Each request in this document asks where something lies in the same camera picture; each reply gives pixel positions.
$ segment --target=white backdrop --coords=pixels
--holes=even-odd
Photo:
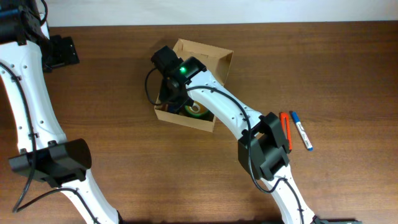
[[[47,0],[47,4],[51,26],[398,20],[398,0]]]

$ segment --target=brown tabletop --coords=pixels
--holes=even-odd
[[[69,140],[90,146],[94,177],[125,220],[278,220],[238,162],[220,121],[214,133],[158,121],[144,93],[150,57],[178,38],[234,50],[225,87],[264,114],[295,110],[314,146],[290,121],[292,173],[322,218],[398,222],[398,22],[52,28],[72,36],[80,64],[45,74]],[[156,95],[161,76],[150,79]],[[26,178],[14,118],[0,90],[0,222],[84,223],[63,195],[21,213],[11,208]],[[50,190],[34,182],[25,202]]]

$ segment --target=marker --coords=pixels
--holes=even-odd
[[[301,135],[301,138],[302,138],[303,141],[304,141],[305,146],[307,147],[307,149],[308,149],[309,151],[312,151],[312,150],[313,150],[313,147],[312,147],[312,145],[311,145],[311,143],[310,143],[310,140],[308,139],[307,134],[305,134],[303,125],[301,124],[300,119],[299,119],[299,117],[297,116],[297,113],[294,112],[294,111],[292,111],[291,113],[292,113],[293,121],[294,121],[294,123],[296,124],[296,127],[297,127],[297,129],[298,129],[298,131],[299,131],[299,133],[300,133],[300,135]]]

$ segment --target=black cable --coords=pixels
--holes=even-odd
[[[47,6],[47,3],[42,0],[42,3],[44,5],[44,18],[40,21],[40,25],[44,25],[45,21],[47,21],[47,16],[49,14],[49,7]]]
[[[299,212],[300,212],[301,223],[304,223],[303,210],[302,210],[302,207],[301,207],[300,200],[299,200],[299,198],[297,197],[297,194],[296,194],[296,192],[294,191],[293,187],[289,184],[289,182],[287,181],[286,178],[279,178],[279,179],[277,180],[277,182],[275,183],[274,187],[273,187],[271,190],[265,190],[265,189],[263,189],[263,188],[257,183],[256,179],[254,178],[253,170],[252,170],[252,167],[251,167],[251,137],[252,137],[252,129],[251,129],[251,126],[250,126],[249,116],[248,116],[248,114],[245,112],[245,110],[244,110],[244,108],[242,107],[242,105],[241,105],[240,103],[238,103],[238,101],[235,100],[232,96],[228,95],[227,93],[225,93],[225,92],[223,92],[223,91],[217,90],[217,89],[214,88],[214,87],[209,87],[209,86],[195,86],[195,87],[187,88],[187,92],[188,92],[188,91],[191,91],[191,90],[197,90],[197,89],[206,89],[206,90],[211,90],[211,91],[214,91],[214,92],[216,92],[216,93],[219,93],[219,94],[221,94],[221,95],[227,97],[228,99],[230,99],[234,104],[236,104],[236,106],[238,106],[238,108],[241,110],[241,112],[242,112],[242,114],[243,114],[243,116],[244,116],[244,119],[245,119],[246,123],[248,124],[248,131],[249,131],[249,133],[248,133],[248,134],[249,134],[249,139],[248,139],[248,140],[249,140],[249,141],[248,141],[248,142],[249,142],[249,144],[248,144],[248,164],[249,164],[249,170],[250,170],[250,177],[251,177],[251,180],[253,181],[254,185],[255,185],[261,192],[263,192],[263,193],[265,193],[265,194],[271,194],[271,193],[273,193],[273,192],[275,191],[275,189],[277,188],[277,186],[279,185],[279,182],[280,182],[281,180],[283,180],[283,181],[287,184],[287,186],[289,187],[289,189],[292,191],[292,193],[294,194],[294,197],[296,198],[296,201],[297,201],[297,204],[298,204],[298,210],[299,210]]]
[[[161,103],[155,103],[155,102],[150,98],[149,93],[148,93],[148,86],[147,86],[147,84],[148,84],[149,75],[150,75],[154,70],[156,70],[156,68],[151,69],[151,70],[148,72],[148,75],[145,77],[145,85],[144,85],[144,86],[145,86],[145,93],[147,94],[147,98],[148,98],[149,102],[152,103],[152,105],[154,105],[154,106],[162,106],[162,105],[164,105],[164,104],[166,104],[166,103],[173,104],[173,103],[170,102],[170,100],[173,100],[174,98],[178,97],[178,95],[173,95],[173,96],[167,98],[166,100],[164,100],[164,101],[161,102]]]
[[[34,173],[35,173],[35,170],[36,170],[36,163],[37,163],[37,160],[36,160],[36,150],[37,150],[36,149],[36,136],[35,136],[34,131],[33,131],[32,120],[30,118],[29,107],[28,107],[27,100],[26,100],[26,97],[25,97],[25,94],[24,94],[24,90],[22,89],[22,86],[21,86],[21,83],[19,82],[18,77],[15,75],[15,73],[10,68],[8,68],[2,62],[0,62],[0,66],[3,69],[5,69],[8,73],[10,73],[11,79],[15,81],[15,83],[16,83],[16,85],[18,87],[19,93],[21,94],[22,103],[24,104],[24,109],[25,109],[25,114],[26,114],[26,120],[27,120],[27,123],[28,123],[28,126],[29,126],[28,127],[29,128],[29,136],[30,136],[30,140],[32,141],[32,152],[33,152],[32,153],[32,165],[31,165],[31,168],[30,168],[29,176],[27,178],[27,182],[25,184],[25,187],[22,190],[21,196],[19,197],[17,203],[14,205],[14,208],[12,208],[12,212],[13,213],[17,213],[19,205],[21,204],[21,202],[23,201],[27,191],[29,190],[30,183],[32,183],[33,176],[34,176]]]
[[[29,173],[27,182],[26,182],[25,187],[24,187],[24,189],[23,189],[23,191],[21,193],[21,196],[19,197],[17,203],[15,204],[14,208],[12,209],[12,212],[13,213],[20,212],[23,209],[27,208],[29,205],[32,205],[33,203],[35,203],[36,201],[38,201],[38,200],[40,200],[40,199],[42,199],[42,198],[44,198],[44,197],[46,197],[48,195],[54,194],[56,192],[69,191],[69,192],[73,192],[80,199],[81,203],[86,208],[88,214],[93,219],[94,223],[100,224],[97,221],[97,219],[94,217],[94,215],[91,212],[91,210],[88,208],[86,202],[83,200],[81,195],[77,192],[77,190],[73,190],[73,189],[55,189],[55,190],[51,190],[51,191],[49,191],[47,193],[44,193],[44,194],[38,196],[37,198],[35,198],[33,200],[31,200],[30,202],[26,203],[25,205],[23,205],[21,207],[19,206],[22,203],[27,191],[29,190],[30,184],[32,183],[32,180],[33,180],[34,172],[36,170],[36,163],[37,163],[37,159],[36,159],[36,152],[37,152],[36,136],[35,136],[34,131],[33,131],[33,125],[32,125],[32,120],[30,118],[29,107],[28,107],[28,104],[27,104],[26,96],[25,96],[24,90],[22,89],[21,83],[19,82],[18,77],[15,75],[15,73],[9,67],[7,67],[2,62],[0,62],[0,66],[3,69],[5,69],[11,75],[11,79],[15,81],[15,83],[16,83],[16,85],[18,87],[19,93],[21,94],[22,103],[24,104],[24,108],[25,108],[26,119],[27,119],[27,122],[28,122],[28,125],[29,125],[29,132],[30,132],[29,136],[30,136],[30,139],[32,141],[32,152],[33,152],[32,153],[32,165],[30,167],[30,173]]]
[[[26,203],[25,205],[19,207],[17,212],[22,211],[23,209],[27,208],[29,205],[32,205],[33,203],[37,202],[38,200],[40,200],[40,199],[42,199],[42,198],[44,198],[46,196],[52,195],[52,194],[57,193],[57,192],[62,192],[62,191],[69,191],[69,192],[74,193],[80,199],[80,202],[86,208],[88,214],[93,219],[94,223],[100,224],[99,221],[97,220],[97,218],[93,215],[91,210],[88,208],[86,202],[83,200],[83,197],[81,197],[81,195],[78,193],[77,190],[73,190],[73,189],[55,189],[55,190],[51,190],[51,191],[49,191],[47,193],[44,193],[44,194],[38,196],[37,198],[35,198],[33,200],[31,200],[30,202]]]

